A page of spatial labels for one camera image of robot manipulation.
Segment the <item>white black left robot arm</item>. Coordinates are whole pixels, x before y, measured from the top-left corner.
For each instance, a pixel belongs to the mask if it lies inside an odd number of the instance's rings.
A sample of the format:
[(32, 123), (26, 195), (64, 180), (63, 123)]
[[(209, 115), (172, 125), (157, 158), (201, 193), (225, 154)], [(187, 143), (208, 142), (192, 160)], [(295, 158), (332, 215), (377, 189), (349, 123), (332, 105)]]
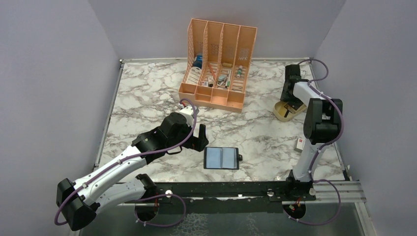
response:
[(119, 181), (152, 161), (172, 154), (172, 149), (202, 151), (209, 141), (203, 124), (199, 135), (193, 135), (197, 114), (198, 111), (190, 107), (170, 113), (159, 126), (139, 134), (121, 154), (101, 168), (75, 181), (67, 178), (60, 181), (54, 224), (67, 224), (72, 231), (77, 231), (109, 207), (138, 199), (152, 200), (156, 185), (148, 175), (139, 174), (124, 184)]

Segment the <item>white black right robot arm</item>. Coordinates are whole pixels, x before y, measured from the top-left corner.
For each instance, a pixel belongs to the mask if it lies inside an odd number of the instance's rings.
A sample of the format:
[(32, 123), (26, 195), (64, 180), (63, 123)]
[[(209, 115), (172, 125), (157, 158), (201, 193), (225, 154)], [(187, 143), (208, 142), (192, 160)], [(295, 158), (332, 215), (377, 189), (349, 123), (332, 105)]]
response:
[(304, 147), (284, 186), (284, 195), (288, 199), (296, 200), (309, 193), (318, 160), (342, 134), (342, 106), (340, 99), (329, 98), (318, 91), (310, 80), (303, 79), (300, 65), (285, 66), (284, 86), (273, 112), (280, 121), (290, 121), (306, 111)]

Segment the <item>black credit card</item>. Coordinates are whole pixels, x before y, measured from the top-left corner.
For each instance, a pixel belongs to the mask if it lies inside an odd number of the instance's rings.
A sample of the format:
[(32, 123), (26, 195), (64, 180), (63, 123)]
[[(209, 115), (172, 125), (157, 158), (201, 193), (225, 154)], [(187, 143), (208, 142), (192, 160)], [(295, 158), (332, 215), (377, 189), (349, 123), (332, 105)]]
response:
[(302, 103), (287, 103), (284, 106), (286, 109), (284, 117), (289, 118), (298, 115), (300, 112), (302, 112), (303, 107), (304, 105)]

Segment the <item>black leather card holder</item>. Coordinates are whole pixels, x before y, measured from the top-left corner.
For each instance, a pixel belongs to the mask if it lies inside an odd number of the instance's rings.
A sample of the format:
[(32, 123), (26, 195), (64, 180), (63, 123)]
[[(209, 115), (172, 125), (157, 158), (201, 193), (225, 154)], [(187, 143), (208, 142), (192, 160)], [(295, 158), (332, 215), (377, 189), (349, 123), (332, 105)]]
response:
[(243, 160), (237, 147), (206, 147), (204, 149), (204, 169), (238, 170)]

